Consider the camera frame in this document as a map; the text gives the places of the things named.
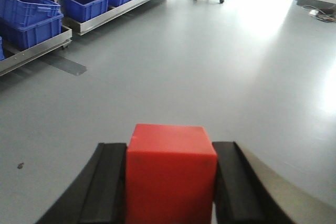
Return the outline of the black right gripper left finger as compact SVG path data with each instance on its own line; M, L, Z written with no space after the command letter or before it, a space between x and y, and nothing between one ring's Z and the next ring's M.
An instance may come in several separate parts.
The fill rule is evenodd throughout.
M124 223L126 143L99 143L37 223Z

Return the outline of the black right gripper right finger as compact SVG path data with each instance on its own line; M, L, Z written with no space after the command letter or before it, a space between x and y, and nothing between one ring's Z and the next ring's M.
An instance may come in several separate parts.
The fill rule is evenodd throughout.
M236 142L214 142L218 223L335 223L335 208L276 173Z

